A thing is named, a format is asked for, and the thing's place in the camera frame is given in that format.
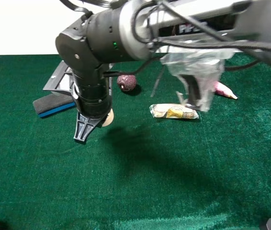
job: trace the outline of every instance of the round tan object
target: round tan object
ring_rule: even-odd
[[[113,119],[114,119],[114,112],[113,112],[113,109],[111,109],[110,112],[108,113],[108,116],[107,116],[105,122],[103,123],[102,127],[105,127],[105,126],[108,126],[109,124],[111,124]]]

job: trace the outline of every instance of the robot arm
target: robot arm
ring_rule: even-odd
[[[109,64],[149,59],[152,46],[149,42],[139,41],[135,31],[143,40],[149,40],[152,33],[158,34],[159,28],[184,22],[165,9],[153,11],[157,4],[153,1],[120,3],[117,1],[111,4],[112,8],[97,14],[85,14],[56,39],[58,53],[71,69],[73,84],[68,91],[79,112],[75,139],[80,141],[84,141],[96,126],[103,124],[111,110],[109,76],[112,75],[107,75]],[[177,0],[171,5],[179,14],[197,20],[238,14],[233,29],[220,31],[220,36],[226,35],[223,40],[271,43],[271,0],[219,0],[213,4],[209,0]],[[171,39],[196,40],[203,37],[209,36],[197,33]],[[271,52],[244,51],[271,65]]]

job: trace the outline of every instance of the snack bar wrapper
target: snack bar wrapper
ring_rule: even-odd
[[[196,110],[181,104],[152,104],[150,113],[155,118],[198,119]]]

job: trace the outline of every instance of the maroon textured ball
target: maroon textured ball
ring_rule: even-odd
[[[122,91],[131,91],[136,87],[136,77],[134,75],[121,75],[117,78],[117,85]]]

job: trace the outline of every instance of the clear plastic bag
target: clear plastic bag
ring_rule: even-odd
[[[181,49],[161,58],[169,72],[184,85],[187,99],[176,92],[182,105],[207,112],[215,92],[215,83],[224,72],[224,60],[234,55],[234,49]]]

